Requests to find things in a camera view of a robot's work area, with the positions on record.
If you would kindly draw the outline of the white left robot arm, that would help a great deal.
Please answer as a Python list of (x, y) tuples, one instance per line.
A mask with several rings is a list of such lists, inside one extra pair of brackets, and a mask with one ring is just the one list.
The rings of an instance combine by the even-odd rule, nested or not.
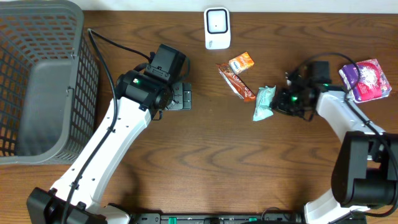
[(184, 110), (188, 71), (147, 67), (131, 70), (116, 83), (116, 99), (71, 167), (46, 191), (36, 187), (27, 199), (32, 223), (130, 223), (132, 215), (112, 203), (101, 206), (114, 171), (134, 140), (157, 114)]

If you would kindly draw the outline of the purple red liner pack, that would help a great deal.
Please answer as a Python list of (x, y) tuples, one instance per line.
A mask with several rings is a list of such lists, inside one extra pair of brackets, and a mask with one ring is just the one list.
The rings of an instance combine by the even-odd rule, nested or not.
[(389, 96), (392, 87), (377, 59), (358, 62), (357, 66), (360, 75), (353, 64), (344, 65), (339, 70), (341, 80), (346, 89), (351, 90), (350, 95), (355, 103), (364, 103)]

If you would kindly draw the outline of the green Zappy wipes pack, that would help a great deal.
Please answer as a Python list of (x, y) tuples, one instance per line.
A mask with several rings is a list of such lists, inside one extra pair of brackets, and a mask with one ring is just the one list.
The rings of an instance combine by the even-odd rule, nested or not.
[(275, 96), (276, 86), (259, 87), (256, 96), (256, 107), (254, 110), (253, 121), (261, 121), (273, 115), (271, 102)]

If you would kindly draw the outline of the orange Kleenex tissue pack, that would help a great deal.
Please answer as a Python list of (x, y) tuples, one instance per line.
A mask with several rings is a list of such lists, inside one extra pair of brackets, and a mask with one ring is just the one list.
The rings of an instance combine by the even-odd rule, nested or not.
[(248, 52), (245, 52), (229, 60), (228, 64), (231, 67), (232, 71), (236, 75), (239, 75), (240, 73), (251, 68), (254, 65), (254, 60), (250, 57)]

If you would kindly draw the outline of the red snack wrapper packet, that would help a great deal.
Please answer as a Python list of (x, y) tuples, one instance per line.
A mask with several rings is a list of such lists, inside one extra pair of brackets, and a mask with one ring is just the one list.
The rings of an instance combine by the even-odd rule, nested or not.
[(246, 86), (246, 84), (232, 71), (231, 67), (226, 64), (217, 64), (219, 73), (225, 79), (232, 91), (244, 102), (252, 102), (256, 100), (256, 95)]

